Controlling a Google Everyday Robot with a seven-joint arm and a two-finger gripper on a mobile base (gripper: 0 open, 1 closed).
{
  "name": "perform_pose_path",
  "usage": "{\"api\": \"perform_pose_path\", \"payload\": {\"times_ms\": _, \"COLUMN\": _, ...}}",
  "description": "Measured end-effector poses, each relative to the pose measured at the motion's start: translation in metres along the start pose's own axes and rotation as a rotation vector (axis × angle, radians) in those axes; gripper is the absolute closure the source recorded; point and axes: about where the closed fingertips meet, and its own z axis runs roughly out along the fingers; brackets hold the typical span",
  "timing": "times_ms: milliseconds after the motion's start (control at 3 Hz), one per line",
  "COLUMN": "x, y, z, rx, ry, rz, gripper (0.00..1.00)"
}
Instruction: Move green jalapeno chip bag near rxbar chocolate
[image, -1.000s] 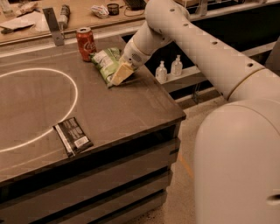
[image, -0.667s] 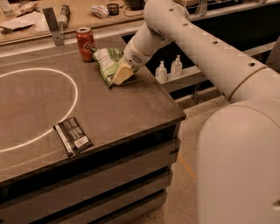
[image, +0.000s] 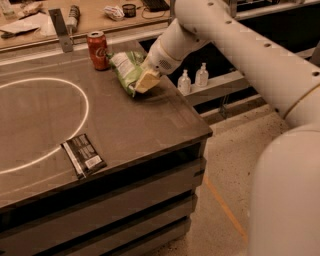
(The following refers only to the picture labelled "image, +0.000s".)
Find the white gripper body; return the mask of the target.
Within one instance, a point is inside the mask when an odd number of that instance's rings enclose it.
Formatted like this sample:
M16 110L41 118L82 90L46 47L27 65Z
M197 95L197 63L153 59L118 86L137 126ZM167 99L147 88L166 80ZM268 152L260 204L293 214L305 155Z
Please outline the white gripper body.
M166 52L160 40L156 40L150 47L145 62L148 67L161 75L172 74L182 63L181 60L174 59Z

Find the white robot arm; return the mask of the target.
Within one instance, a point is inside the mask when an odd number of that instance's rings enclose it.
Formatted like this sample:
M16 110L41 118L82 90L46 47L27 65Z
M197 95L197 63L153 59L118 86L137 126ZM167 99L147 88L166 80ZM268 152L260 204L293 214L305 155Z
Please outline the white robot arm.
M320 256L320 68L236 21L223 0L176 0L175 19L152 45L144 93L207 42L287 122L254 171L249 256Z

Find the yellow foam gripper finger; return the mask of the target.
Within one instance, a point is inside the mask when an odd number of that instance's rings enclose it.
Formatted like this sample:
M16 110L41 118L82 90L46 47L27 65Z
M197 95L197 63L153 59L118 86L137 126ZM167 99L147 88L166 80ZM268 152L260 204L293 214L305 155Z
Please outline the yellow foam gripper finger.
M138 93L145 93L160 82L160 73L153 68L144 68L134 87Z

